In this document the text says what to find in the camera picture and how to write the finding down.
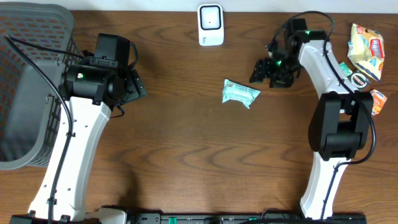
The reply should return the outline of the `teal crinkled snack pack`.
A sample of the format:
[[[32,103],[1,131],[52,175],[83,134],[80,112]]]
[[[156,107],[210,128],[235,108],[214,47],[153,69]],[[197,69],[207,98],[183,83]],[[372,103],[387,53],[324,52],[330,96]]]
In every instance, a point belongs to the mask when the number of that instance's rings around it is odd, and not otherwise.
[[[260,93],[260,90],[256,90],[225,79],[222,93],[222,103],[226,103],[229,100],[239,101],[247,109],[249,109],[250,105],[260,95]]]

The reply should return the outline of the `teal Kleenex tissue pack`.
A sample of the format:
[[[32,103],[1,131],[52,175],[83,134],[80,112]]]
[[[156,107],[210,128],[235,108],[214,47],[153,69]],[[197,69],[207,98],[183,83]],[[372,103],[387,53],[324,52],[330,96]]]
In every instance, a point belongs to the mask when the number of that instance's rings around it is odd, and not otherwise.
[[[353,71],[349,68],[349,66],[347,66],[347,64],[345,64],[344,62],[340,63],[340,68],[342,69],[346,77],[350,76],[353,73]]]

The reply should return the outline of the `dark green round-label pack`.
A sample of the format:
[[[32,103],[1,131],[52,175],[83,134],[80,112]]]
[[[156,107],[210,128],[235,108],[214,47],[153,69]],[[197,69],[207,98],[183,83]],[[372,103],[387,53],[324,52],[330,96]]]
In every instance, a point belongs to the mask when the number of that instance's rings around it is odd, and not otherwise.
[[[371,81],[366,75],[356,70],[351,75],[348,76],[350,82],[359,90],[362,91],[371,84]]]

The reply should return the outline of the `large yellow wipes pack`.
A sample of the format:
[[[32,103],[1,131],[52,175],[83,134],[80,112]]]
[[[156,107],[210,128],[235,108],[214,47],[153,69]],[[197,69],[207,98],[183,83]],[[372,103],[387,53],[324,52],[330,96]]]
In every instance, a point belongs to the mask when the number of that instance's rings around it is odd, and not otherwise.
[[[381,81],[385,56],[384,39],[378,31],[352,24],[347,57],[358,70]]]

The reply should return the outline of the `orange Kleenex tissue pack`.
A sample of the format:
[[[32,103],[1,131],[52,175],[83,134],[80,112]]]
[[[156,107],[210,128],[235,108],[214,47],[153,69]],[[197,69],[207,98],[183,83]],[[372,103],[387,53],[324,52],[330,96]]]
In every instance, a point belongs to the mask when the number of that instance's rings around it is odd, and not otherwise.
[[[374,101],[372,115],[375,116],[381,112],[385,102],[387,101],[387,97],[376,89],[371,90],[370,93]]]

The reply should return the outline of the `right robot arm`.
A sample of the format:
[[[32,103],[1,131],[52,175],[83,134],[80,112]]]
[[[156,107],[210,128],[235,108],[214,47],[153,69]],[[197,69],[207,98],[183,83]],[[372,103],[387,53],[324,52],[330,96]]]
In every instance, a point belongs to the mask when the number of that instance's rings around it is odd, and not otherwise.
[[[318,94],[318,104],[308,127],[313,164],[306,191],[300,199],[306,219],[326,221],[333,216],[333,201],[343,172],[358,150],[375,135],[371,117],[373,96],[359,91],[344,75],[330,44],[330,33],[310,30],[304,18],[291,18],[281,27],[283,48],[273,39],[268,57],[256,62],[251,83],[269,80],[271,88],[289,88],[306,70]]]

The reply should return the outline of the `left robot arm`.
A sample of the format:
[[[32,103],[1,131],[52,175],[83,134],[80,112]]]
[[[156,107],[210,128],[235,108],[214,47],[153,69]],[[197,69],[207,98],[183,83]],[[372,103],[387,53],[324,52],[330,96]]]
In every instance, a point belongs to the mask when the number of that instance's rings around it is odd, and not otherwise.
[[[16,223],[129,223],[128,210],[86,211],[86,192],[98,142],[111,111],[146,95],[135,69],[74,65],[63,76],[66,105],[45,177],[26,215]]]

